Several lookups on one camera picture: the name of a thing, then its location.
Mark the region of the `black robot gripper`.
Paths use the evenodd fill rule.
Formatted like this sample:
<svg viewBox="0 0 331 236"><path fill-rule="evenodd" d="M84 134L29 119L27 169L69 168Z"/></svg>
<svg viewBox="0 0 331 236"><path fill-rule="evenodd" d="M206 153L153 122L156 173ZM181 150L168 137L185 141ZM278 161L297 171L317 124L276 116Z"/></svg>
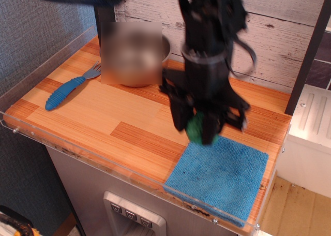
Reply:
<svg viewBox="0 0 331 236"><path fill-rule="evenodd" d="M185 56L185 69L164 68L161 92L168 95L173 123L178 131L186 128L194 111L203 112L202 144L211 145L224 124L244 130L250 104L231 87L228 57Z"/></svg>

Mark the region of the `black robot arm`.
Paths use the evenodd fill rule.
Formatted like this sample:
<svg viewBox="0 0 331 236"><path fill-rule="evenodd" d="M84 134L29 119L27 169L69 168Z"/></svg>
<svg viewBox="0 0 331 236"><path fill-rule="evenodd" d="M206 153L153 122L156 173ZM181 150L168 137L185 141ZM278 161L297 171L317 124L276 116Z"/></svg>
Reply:
<svg viewBox="0 0 331 236"><path fill-rule="evenodd" d="M233 44L246 27L242 0L178 0L185 22L183 71L164 69L174 126L189 140L213 144L225 124L244 130L250 105L231 87Z"/></svg>

